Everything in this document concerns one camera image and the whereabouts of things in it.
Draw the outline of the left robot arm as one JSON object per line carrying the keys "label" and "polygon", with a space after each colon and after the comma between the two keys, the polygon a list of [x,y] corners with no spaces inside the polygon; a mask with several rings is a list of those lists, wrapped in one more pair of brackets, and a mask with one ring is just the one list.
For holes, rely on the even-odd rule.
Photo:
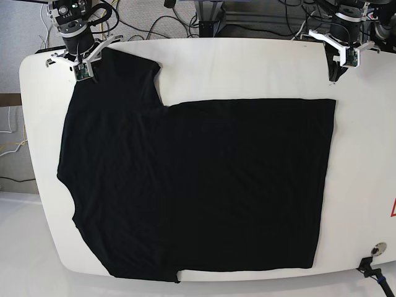
{"label": "left robot arm", "polygon": [[318,1],[330,20],[324,43],[329,80],[361,64],[366,50],[395,52],[395,1]]}

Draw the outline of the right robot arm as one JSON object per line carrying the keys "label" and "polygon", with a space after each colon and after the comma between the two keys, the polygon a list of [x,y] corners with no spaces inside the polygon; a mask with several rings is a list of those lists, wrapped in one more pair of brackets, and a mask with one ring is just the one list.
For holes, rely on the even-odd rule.
{"label": "right robot arm", "polygon": [[48,17],[60,34],[66,49],[62,54],[52,54],[46,66],[56,62],[68,65],[76,81],[93,77],[92,66],[85,59],[96,47],[88,24],[91,1],[51,1],[48,4]]}

